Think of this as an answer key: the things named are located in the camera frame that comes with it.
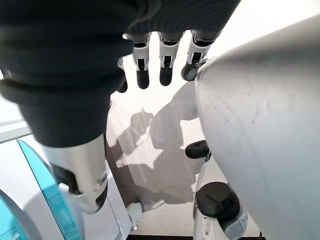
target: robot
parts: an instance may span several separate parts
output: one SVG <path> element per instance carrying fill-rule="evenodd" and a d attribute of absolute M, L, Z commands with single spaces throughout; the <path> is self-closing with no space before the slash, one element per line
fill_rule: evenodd
<path fill-rule="evenodd" d="M 84 212 L 106 200 L 104 133 L 110 94 L 124 84 L 119 59 L 135 51 L 147 88 L 148 34 L 159 32 L 166 49 L 179 37 L 164 33 L 193 30 L 182 76 L 197 75 L 203 132 L 232 189 L 267 239 L 319 239 L 319 16 L 199 68 L 239 2 L 0 1 L 0 68 L 9 75 L 1 94 L 19 105 L 57 184 Z M 124 33 L 145 37 L 132 43 Z M 160 54 L 163 85 L 175 47 Z"/>

